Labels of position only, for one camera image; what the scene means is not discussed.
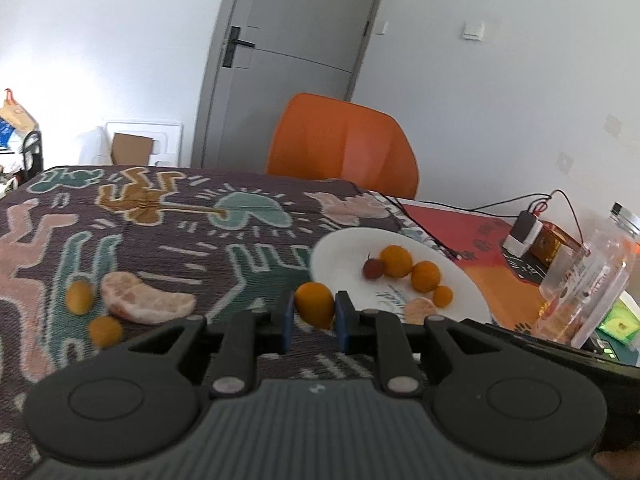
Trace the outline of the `person's right hand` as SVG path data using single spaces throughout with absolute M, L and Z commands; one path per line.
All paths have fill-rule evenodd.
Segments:
M 617 479 L 638 480 L 640 478 L 640 451 L 623 450 L 600 452 L 594 461 Z

